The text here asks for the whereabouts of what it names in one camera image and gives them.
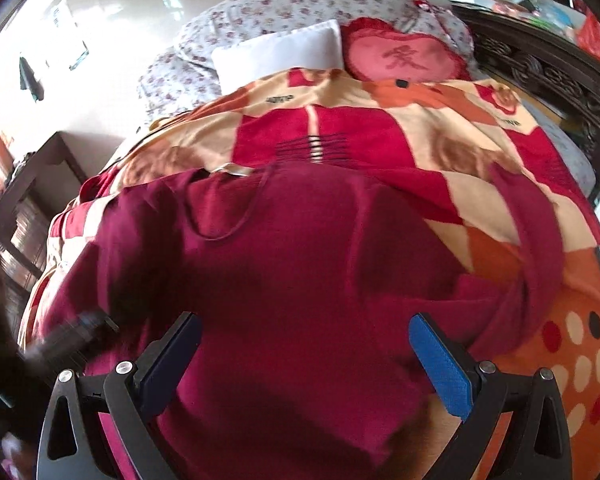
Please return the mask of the maroon fleece garment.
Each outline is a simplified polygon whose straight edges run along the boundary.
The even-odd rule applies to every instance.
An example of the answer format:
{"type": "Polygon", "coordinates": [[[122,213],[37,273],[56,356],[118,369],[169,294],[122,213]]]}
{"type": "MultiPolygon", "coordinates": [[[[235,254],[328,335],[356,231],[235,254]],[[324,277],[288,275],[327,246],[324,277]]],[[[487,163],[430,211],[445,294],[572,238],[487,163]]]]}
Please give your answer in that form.
{"type": "Polygon", "coordinates": [[[562,282],[554,209],[494,168],[520,239],[510,286],[468,273],[402,192],[358,171],[279,162],[126,188],[62,281],[42,334],[101,308],[87,364],[139,356],[185,311],[201,345],[151,428],[183,479],[369,479],[428,387],[407,340],[427,312],[478,359],[541,324],[562,282]]]}

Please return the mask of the dark wooden side cabinet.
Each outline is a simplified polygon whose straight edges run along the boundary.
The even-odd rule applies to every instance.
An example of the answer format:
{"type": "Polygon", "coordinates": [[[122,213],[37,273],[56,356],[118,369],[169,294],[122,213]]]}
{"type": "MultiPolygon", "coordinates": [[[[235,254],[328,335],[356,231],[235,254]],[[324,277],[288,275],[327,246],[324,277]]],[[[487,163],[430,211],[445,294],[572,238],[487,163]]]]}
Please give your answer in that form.
{"type": "Polygon", "coordinates": [[[50,222],[85,180],[86,173],[58,132],[26,155],[0,195],[0,307],[13,335],[46,266],[50,222]]]}

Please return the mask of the floral quilt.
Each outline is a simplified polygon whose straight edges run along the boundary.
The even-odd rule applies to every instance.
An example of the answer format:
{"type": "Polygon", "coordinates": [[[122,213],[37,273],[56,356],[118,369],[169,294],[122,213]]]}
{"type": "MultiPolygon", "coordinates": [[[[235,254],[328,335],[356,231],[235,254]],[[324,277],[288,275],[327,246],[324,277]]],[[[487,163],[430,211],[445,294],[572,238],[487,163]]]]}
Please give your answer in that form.
{"type": "Polygon", "coordinates": [[[217,47],[328,20],[347,25],[357,18],[379,18],[400,32],[435,36],[466,62],[470,76],[479,73],[468,27],[441,6],[426,10],[416,0],[224,0],[186,23],[140,77],[145,122],[194,110],[221,95],[211,61],[217,47]]]}

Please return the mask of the orange red patterned blanket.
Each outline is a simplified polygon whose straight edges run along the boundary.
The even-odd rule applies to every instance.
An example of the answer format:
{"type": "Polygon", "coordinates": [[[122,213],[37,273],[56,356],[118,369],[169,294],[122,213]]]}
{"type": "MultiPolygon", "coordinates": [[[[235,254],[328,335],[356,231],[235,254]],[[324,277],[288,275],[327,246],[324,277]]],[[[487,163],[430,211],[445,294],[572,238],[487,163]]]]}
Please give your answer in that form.
{"type": "MultiPolygon", "coordinates": [[[[47,270],[21,323],[20,344],[49,334],[40,325],[62,281],[126,188],[187,171],[244,178],[279,162],[351,169],[395,188],[468,273],[504,286],[519,278],[522,258],[492,171],[529,179],[550,201],[562,236],[560,289],[540,326],[516,348],[478,359],[459,342],[506,372],[551,370],[564,402],[573,475],[600,473],[600,224],[516,94],[489,79],[362,82],[342,70],[294,68],[156,122],[54,219],[47,270]]],[[[417,478],[455,428],[416,356],[415,364],[426,398],[390,438],[389,456],[370,479],[417,478]]]]}

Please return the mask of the white pillow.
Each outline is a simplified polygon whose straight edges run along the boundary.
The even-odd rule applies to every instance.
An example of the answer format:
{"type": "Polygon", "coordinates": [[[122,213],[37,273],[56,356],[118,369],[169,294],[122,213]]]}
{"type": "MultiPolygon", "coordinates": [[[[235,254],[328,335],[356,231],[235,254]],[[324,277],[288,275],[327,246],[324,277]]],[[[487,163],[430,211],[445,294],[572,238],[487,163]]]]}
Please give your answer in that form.
{"type": "Polygon", "coordinates": [[[343,69],[340,26],[324,21],[289,32],[272,32],[211,53],[222,94],[291,68],[343,69]]]}

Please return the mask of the dark carved wooden headboard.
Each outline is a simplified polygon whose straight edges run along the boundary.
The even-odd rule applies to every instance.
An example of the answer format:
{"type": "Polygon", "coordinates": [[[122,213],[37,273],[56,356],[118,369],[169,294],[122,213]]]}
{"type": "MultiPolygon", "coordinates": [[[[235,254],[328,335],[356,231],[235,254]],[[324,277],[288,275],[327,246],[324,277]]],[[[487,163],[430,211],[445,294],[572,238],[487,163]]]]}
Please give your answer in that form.
{"type": "Polygon", "coordinates": [[[471,32],[479,67],[497,74],[549,107],[595,174],[588,192],[600,201],[600,61],[546,29],[480,6],[454,3],[471,32]]]}

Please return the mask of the red heart cushion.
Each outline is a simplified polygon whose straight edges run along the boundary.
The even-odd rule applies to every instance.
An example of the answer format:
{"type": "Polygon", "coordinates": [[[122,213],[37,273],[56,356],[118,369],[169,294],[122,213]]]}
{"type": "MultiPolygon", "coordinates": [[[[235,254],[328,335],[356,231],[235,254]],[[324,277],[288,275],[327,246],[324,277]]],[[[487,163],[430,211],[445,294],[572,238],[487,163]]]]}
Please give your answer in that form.
{"type": "Polygon", "coordinates": [[[360,81],[469,80],[467,63],[441,39],[399,32],[379,18],[357,18],[340,26],[347,72],[360,81]]]}

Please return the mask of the red plastic bag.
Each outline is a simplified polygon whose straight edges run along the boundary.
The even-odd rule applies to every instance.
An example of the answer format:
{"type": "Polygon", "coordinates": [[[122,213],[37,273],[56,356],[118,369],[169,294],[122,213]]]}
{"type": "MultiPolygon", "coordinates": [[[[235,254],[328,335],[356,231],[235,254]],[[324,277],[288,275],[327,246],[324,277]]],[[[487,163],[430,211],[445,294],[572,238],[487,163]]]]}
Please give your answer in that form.
{"type": "Polygon", "coordinates": [[[582,27],[576,33],[577,45],[600,61],[600,22],[587,10],[582,27]]]}

